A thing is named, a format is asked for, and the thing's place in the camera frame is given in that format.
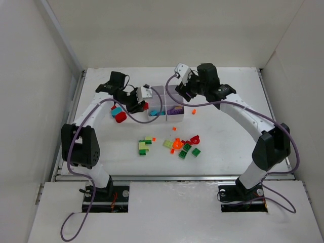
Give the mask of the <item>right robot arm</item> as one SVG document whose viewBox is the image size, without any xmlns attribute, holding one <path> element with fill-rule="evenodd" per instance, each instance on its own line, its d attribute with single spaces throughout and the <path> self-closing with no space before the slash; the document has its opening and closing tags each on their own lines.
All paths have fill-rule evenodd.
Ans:
<svg viewBox="0 0 324 243">
<path fill-rule="evenodd" d="M 277 126 L 257 115 L 234 88 L 220 82 L 217 68 L 212 63 L 199 65 L 196 72 L 179 63 L 174 72 L 181 79 L 175 90 L 187 102 L 196 95 L 204 96 L 208 103 L 241 125 L 256 142 L 252 162 L 235 182 L 238 199 L 248 200 L 266 174 L 290 155 L 289 127 L 285 124 Z"/>
</svg>

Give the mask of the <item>green and lime lego cluster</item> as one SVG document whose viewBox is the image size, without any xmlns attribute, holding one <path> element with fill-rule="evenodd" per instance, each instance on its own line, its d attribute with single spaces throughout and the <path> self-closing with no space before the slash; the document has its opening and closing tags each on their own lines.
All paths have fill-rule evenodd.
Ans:
<svg viewBox="0 0 324 243">
<path fill-rule="evenodd" d="M 138 153 L 140 156 L 145 156 L 149 151 L 149 145 L 153 142 L 153 138 L 146 136 L 144 139 L 138 141 Z"/>
</svg>

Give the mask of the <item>teal square lego brick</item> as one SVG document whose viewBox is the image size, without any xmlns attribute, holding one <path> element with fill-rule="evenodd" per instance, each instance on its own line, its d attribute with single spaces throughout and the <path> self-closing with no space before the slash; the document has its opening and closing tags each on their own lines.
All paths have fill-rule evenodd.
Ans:
<svg viewBox="0 0 324 243">
<path fill-rule="evenodd" d="M 153 111 L 151 111 L 151 112 L 149 113 L 149 116 L 158 116 L 158 114 L 159 114 L 160 116 L 163 116 L 163 115 L 165 115 L 165 112 L 162 111 L 162 112 L 159 113 L 157 110 L 153 110 Z"/>
</svg>

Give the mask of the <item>green lego brick right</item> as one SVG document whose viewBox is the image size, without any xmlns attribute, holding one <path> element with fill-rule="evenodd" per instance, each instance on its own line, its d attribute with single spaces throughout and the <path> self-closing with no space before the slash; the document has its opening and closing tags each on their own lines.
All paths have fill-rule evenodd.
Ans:
<svg viewBox="0 0 324 243">
<path fill-rule="evenodd" d="M 198 149 L 198 148 L 195 148 L 191 154 L 194 156 L 194 157 L 198 157 L 200 155 L 201 151 Z"/>
</svg>

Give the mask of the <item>teal rounded lego brick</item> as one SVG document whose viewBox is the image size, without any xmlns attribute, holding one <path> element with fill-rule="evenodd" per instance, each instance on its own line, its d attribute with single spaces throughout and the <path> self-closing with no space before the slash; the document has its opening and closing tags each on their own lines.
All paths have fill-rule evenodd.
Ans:
<svg viewBox="0 0 324 243">
<path fill-rule="evenodd" d="M 120 107 L 117 107 L 111 111 L 111 115 L 113 118 L 115 118 L 119 113 L 121 113 L 123 110 Z"/>
</svg>

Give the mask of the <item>white divided container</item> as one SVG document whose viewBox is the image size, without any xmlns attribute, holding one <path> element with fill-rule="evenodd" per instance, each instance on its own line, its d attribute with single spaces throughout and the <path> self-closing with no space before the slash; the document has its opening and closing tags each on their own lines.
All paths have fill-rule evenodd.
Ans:
<svg viewBox="0 0 324 243">
<path fill-rule="evenodd" d="M 157 116 L 149 116 L 149 113 L 153 110 L 157 110 L 160 112 L 160 106 L 162 105 L 162 111 L 165 112 L 165 115 L 159 116 L 154 123 L 164 123 L 166 122 L 166 105 L 165 105 L 165 88 L 164 86 L 153 86 L 153 88 L 157 91 L 160 95 L 162 103 L 160 103 L 158 94 L 155 91 L 152 91 L 152 98 L 146 99 L 146 102 L 149 104 L 149 109 L 147 110 L 147 117 L 148 120 L 153 120 Z"/>
<path fill-rule="evenodd" d="M 170 94 L 172 95 L 173 98 L 175 98 L 176 100 L 180 101 L 181 103 L 184 102 L 184 98 L 182 96 L 180 96 L 177 91 L 175 90 L 176 85 L 169 85 L 168 86 L 168 90 L 170 92 Z M 175 106 L 183 106 L 182 104 L 179 104 L 177 102 L 175 102 L 170 96 L 169 94 L 166 92 L 166 96 L 165 96 L 165 105 L 166 105 L 166 113 L 168 110 L 173 109 L 173 107 Z M 180 115 L 167 115 L 166 121 L 168 122 L 181 122 L 184 118 L 184 113 L 180 114 Z"/>
</svg>

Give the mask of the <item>right white divided container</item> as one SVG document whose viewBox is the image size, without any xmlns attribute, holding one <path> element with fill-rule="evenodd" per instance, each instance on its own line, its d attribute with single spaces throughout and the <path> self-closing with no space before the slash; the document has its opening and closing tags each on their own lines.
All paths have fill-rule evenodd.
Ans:
<svg viewBox="0 0 324 243">
<path fill-rule="evenodd" d="M 176 85 L 169 85 L 168 86 L 168 90 L 170 92 L 170 94 L 172 95 L 173 98 L 175 98 L 176 100 L 180 101 L 181 103 L 184 102 L 184 98 L 182 96 L 180 96 L 177 91 L 175 90 Z M 173 107 L 175 106 L 183 106 L 182 104 L 179 104 L 177 102 L 175 102 L 170 96 L 169 94 L 166 92 L 166 96 L 165 96 L 165 105 L 166 105 L 166 113 L 168 110 L 173 109 Z M 180 115 L 167 115 L 166 121 L 168 122 L 181 122 L 184 118 L 184 113 L 180 114 Z"/>
</svg>

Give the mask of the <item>left white divided container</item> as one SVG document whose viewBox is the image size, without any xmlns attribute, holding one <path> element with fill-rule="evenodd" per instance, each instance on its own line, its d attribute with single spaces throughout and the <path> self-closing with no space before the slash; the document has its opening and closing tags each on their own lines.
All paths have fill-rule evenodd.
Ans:
<svg viewBox="0 0 324 243">
<path fill-rule="evenodd" d="M 149 104 L 149 109 L 147 110 L 147 117 L 148 120 L 153 120 L 157 116 L 149 116 L 149 113 L 153 110 L 157 110 L 160 112 L 160 106 L 162 105 L 162 111 L 165 112 L 165 115 L 159 116 L 154 123 L 164 123 L 166 122 L 166 105 L 165 105 L 165 88 L 164 86 L 153 86 L 153 88 L 157 91 L 160 95 L 162 103 L 160 103 L 158 94 L 155 91 L 152 91 L 152 98 L 146 99 L 146 102 Z"/>
</svg>

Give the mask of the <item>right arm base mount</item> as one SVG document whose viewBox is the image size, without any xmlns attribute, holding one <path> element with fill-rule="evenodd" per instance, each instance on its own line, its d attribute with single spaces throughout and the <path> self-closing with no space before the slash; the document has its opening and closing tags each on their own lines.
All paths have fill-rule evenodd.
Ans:
<svg viewBox="0 0 324 243">
<path fill-rule="evenodd" d="M 236 185 L 219 185 L 217 199 L 221 203 L 222 213 L 264 212 L 267 213 L 264 191 L 257 185 L 248 192 L 243 192 Z"/>
</svg>

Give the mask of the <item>aluminium rail front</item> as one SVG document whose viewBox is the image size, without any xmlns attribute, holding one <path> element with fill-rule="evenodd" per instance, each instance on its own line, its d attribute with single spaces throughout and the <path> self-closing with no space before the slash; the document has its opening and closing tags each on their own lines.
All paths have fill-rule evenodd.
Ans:
<svg viewBox="0 0 324 243">
<path fill-rule="evenodd" d="M 114 181 L 235 181 L 238 175 L 114 175 Z"/>
</svg>

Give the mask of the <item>red small lego brick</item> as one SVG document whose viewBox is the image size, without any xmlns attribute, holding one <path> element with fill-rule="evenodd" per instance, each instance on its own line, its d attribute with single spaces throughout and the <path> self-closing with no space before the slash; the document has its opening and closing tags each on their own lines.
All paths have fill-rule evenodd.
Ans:
<svg viewBox="0 0 324 243">
<path fill-rule="evenodd" d="M 143 110 L 148 110 L 148 109 L 149 109 L 149 104 L 145 102 L 143 105 Z"/>
</svg>

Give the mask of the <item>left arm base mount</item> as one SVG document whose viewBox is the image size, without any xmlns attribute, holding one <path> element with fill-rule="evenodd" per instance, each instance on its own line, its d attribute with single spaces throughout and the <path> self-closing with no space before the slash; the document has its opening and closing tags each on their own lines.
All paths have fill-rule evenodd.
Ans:
<svg viewBox="0 0 324 243">
<path fill-rule="evenodd" d="M 93 187 L 88 185 L 85 189 L 79 189 L 84 194 L 82 212 L 86 213 L 90 207 L 90 213 L 127 213 L 129 209 L 130 187 L 117 185 L 107 191 L 108 188 L 97 188 L 94 201 L 90 206 Z"/>
</svg>

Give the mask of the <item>orange round lego piece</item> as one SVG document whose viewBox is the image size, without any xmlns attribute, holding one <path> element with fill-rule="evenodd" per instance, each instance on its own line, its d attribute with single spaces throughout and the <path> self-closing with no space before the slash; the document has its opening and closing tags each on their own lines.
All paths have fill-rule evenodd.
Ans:
<svg viewBox="0 0 324 243">
<path fill-rule="evenodd" d="M 180 140 L 180 138 L 176 138 L 173 143 L 173 149 L 181 149 L 183 147 L 183 142 Z"/>
</svg>

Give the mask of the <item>green lego brick lower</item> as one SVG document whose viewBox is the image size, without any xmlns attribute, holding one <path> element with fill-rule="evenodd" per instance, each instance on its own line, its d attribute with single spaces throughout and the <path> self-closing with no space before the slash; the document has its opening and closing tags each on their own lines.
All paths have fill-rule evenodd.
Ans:
<svg viewBox="0 0 324 243">
<path fill-rule="evenodd" d="M 178 154 L 178 157 L 181 159 L 185 159 L 186 156 L 187 156 L 187 151 L 185 151 L 185 150 L 181 150 Z"/>
</svg>

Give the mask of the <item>red rounded lego brick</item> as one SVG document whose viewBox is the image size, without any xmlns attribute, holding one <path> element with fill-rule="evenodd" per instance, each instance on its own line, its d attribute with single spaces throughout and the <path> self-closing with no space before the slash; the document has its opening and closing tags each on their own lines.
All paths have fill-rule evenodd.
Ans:
<svg viewBox="0 0 324 243">
<path fill-rule="evenodd" d="M 115 121 L 120 124 L 127 119 L 127 115 L 125 112 L 120 112 L 114 118 L 115 118 Z"/>
</svg>

